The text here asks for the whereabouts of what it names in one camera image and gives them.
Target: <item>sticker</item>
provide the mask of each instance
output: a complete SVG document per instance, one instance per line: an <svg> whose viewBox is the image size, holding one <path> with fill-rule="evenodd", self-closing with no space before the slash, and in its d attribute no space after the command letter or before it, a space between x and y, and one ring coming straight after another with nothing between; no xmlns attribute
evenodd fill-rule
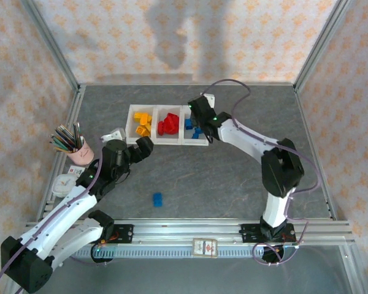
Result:
<svg viewBox="0 0 368 294"><path fill-rule="evenodd" d="M84 167L77 167L76 165L71 165L69 167L68 173L73 173L74 175L77 175L79 178L80 174L83 173L84 171L85 171Z"/></svg>
<svg viewBox="0 0 368 294"><path fill-rule="evenodd" d="M193 239L193 255L201 257L218 257L218 241L214 239Z"/></svg>

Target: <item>pink cup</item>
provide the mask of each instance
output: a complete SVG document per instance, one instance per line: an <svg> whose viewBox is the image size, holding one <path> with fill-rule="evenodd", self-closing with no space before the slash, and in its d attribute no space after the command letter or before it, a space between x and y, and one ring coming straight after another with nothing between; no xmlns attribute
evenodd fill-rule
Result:
<svg viewBox="0 0 368 294"><path fill-rule="evenodd" d="M93 161L94 152L91 150L90 146L88 146L83 137L80 137L80 139L83 143L82 148L80 148L77 152L67 153L67 155L76 165L88 165L91 161Z"/></svg>

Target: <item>purple cable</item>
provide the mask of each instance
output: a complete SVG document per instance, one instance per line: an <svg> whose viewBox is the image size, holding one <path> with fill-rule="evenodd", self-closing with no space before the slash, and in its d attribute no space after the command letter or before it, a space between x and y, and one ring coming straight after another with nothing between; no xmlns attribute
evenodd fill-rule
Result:
<svg viewBox="0 0 368 294"><path fill-rule="evenodd" d="M102 142L97 138L97 141L99 142L100 145L102 145ZM102 146L100 148L100 153L99 153L99 160L100 162L102 162ZM19 248L18 251L16 251L16 253L8 260L8 262L3 266L3 268L0 271L0 279L1 277L4 275L5 271L7 271L7 269L10 267L10 265L13 263L13 261L27 248L27 246L29 246L31 244L31 242L33 242L34 240L37 239L38 235L41 234L41 232L44 230L44 228L47 227L47 225L60 213L62 212L64 209L66 209L67 207L69 207L71 204L73 204L74 202L78 201L79 199L81 199L85 194L87 194L91 188L94 186L94 184L96 183L98 177L99 177L99 173L101 172L101 167L102 164L98 164L98 168L97 168L97 172L96 175L94 177L94 179L91 181L90 185L88 185L88 187L86 188L86 190L84 190L82 193L80 193L78 196L76 196L75 198L73 198L72 200L67 202L67 205L64 205L62 207L60 207L59 209L57 209L57 211L55 211L42 225L41 227L35 232L35 234L32 235L32 237L21 247Z"/></svg>
<svg viewBox="0 0 368 294"><path fill-rule="evenodd" d="M315 183L312 187L309 187L309 188L305 188L305 189L301 189L301 190L294 191L294 192L289 196L288 200L286 201L286 206L285 206L285 211L284 211L284 215L285 215L286 219L288 219L288 220L289 220L289 221L291 221L291 222L306 220L306 219L292 219L292 218L288 217L288 208L289 208L289 205L290 205L290 201L291 201L291 199L292 199L292 198L291 198L291 196L292 196L292 195L294 195L294 194L299 194L299 193L304 193L304 192L312 192L312 191L316 190L317 188L319 188L319 187L320 187L320 172L319 172L319 170L317 169L316 165L312 162L312 160L311 160L309 157L307 157L306 155L304 155L304 154L302 154L302 153L300 153L300 152L298 152L298 151L296 151L296 150L294 150L294 149L292 149L292 148L289 148L289 147L286 147L286 146L282 146L282 145L275 144L275 143L273 143L273 142L267 141L267 140L265 140L265 139L263 139L263 138L261 138L261 137L259 137L259 136L255 135L255 134L253 134L253 133L251 133L251 132L249 132L249 131L247 131L247 130L245 130L245 129L243 129L242 127L240 127L240 126L239 126L239 124L237 123L236 118L235 118L235 116L234 116L234 111L235 111L236 107L238 106L238 104L240 104L240 103L241 103L241 101L243 101L245 98L247 98L247 97L249 97L249 96L251 95L251 89L250 89L250 87L248 87L245 83L243 83L243 82L241 82L241 81L234 80L234 79L232 79L232 78L225 78L225 79L222 79L222 80L219 80L219 81L216 81L216 82L212 83L209 87L207 87L207 89L206 89L206 90L204 90L204 91L202 92L202 94L201 94L201 95L205 94L205 93L206 93L210 88L214 87L216 84L222 83L222 82L224 82L224 81L232 81L232 82L234 82L234 83L238 83L238 84L242 85L244 88L246 88L246 89L248 90L248 94L244 95L244 96L243 96L243 97L241 97L238 101L236 101L236 102L235 102L235 104L233 105L233 108L232 108L232 121L233 121L233 124L234 124L234 125L235 125L235 126L236 126L240 131L241 131L241 132L245 133L246 135L250 136L251 138L254 138L255 140L260 141L261 143L265 143L265 144L271 145L271 146L273 146L273 147L276 147L276 148L279 148L279 149L282 149L282 150L288 151L288 152L290 152L290 153L293 153L293 154L295 154L295 155L297 155L297 156L299 156L299 157L303 158L303 159L304 159L305 161L307 161L307 162L308 162L308 163L313 167L313 169L315 170L315 173L316 173L316 183ZM303 237L304 237L304 233L305 233L305 231L307 230L308 224L309 224L309 221L308 221L308 220L306 220L306 223L305 223L304 229L303 229L303 231L302 231L302 233L301 233L301 236L300 236L300 239L299 239L299 241L298 241L298 244L300 244L300 243L302 242L302 239L303 239ZM261 244L263 244L263 245L267 246L268 248L272 249L272 250L275 252L275 254L277 255L277 257L278 257L278 259L279 259L279 261L280 261L280 262L277 262L277 263L264 263L264 262L260 262L259 260L257 260L257 259L255 258L255 250L256 250L256 247L258 247L258 246L259 246L259 245L261 245ZM283 263L285 263L285 262L287 262L287 261L291 260L291 259L293 258L293 256L296 254L296 252L297 252L297 249L293 252L293 254L292 254L288 259L286 259L286 260L284 260L284 261L281 261L281 256L278 254L278 252L277 252L277 251L276 251L276 250L275 250L275 249L274 249L270 244L267 244L267 243L257 243L257 244L255 244L255 246L252 248L252 256L253 256L253 259L254 259L257 263L259 263L259 264L261 264L261 265L267 265L267 266L270 266L270 265L281 265L281 264L283 264Z"/></svg>

